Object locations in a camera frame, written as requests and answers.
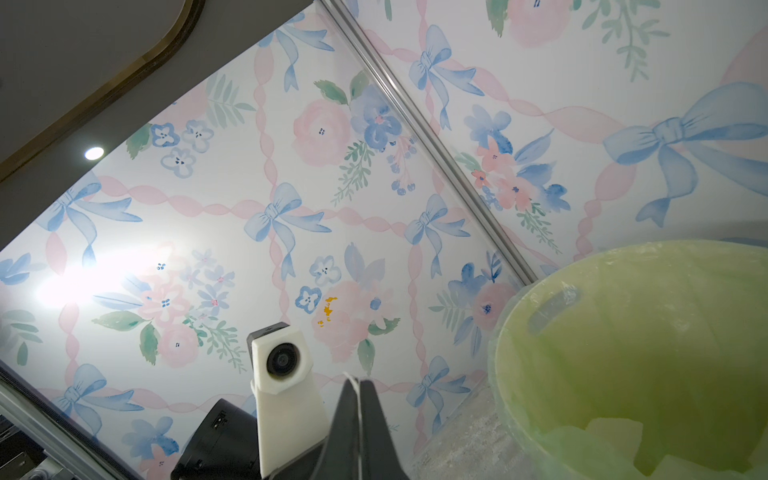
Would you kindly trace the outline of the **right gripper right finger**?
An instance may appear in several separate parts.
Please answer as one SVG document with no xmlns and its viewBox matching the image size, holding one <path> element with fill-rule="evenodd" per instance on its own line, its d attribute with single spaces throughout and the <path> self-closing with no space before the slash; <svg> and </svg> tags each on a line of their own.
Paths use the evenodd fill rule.
<svg viewBox="0 0 768 480">
<path fill-rule="evenodd" d="M 376 388 L 370 380 L 359 382 L 358 413 L 361 479 L 408 480 L 398 459 Z"/>
</svg>

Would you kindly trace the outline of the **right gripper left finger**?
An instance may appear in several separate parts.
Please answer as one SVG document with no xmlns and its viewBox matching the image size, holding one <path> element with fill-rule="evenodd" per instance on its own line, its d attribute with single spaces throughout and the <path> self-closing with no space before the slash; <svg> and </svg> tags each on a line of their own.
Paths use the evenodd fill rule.
<svg viewBox="0 0 768 480">
<path fill-rule="evenodd" d="M 348 377 L 341 391 L 329 435 L 313 470 L 312 479 L 362 478 L 360 382 Z"/>
</svg>

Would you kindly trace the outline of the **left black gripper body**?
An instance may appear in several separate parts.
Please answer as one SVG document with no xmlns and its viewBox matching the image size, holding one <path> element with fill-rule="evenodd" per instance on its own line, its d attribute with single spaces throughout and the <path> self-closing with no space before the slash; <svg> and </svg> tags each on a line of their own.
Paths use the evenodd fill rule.
<svg viewBox="0 0 768 480">
<path fill-rule="evenodd" d="M 231 402 L 218 400 L 185 447 L 172 479 L 334 479 L 324 464 L 325 441 L 283 467 L 261 471 L 257 418 Z"/>
</svg>

